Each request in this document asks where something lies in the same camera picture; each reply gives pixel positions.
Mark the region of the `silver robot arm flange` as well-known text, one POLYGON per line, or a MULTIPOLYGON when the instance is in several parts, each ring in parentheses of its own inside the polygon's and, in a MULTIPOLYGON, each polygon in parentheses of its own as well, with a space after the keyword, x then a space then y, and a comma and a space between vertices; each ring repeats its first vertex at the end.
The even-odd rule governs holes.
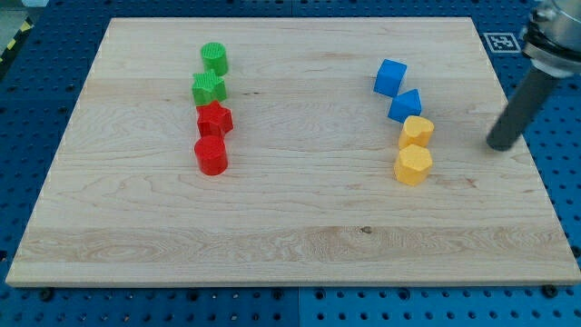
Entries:
POLYGON ((580 0, 543 0, 529 14, 523 54, 555 78, 580 74, 580 0))

